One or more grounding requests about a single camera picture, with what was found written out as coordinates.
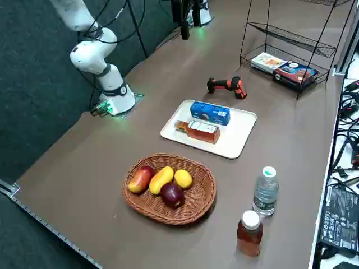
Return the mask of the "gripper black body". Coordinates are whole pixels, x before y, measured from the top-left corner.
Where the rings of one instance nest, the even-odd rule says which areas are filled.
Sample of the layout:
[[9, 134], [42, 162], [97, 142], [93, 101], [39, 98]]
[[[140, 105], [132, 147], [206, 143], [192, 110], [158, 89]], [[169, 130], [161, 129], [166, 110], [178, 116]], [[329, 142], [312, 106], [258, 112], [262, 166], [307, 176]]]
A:
[[171, 11], [173, 21], [183, 21], [191, 8], [201, 7], [200, 0], [171, 0]]

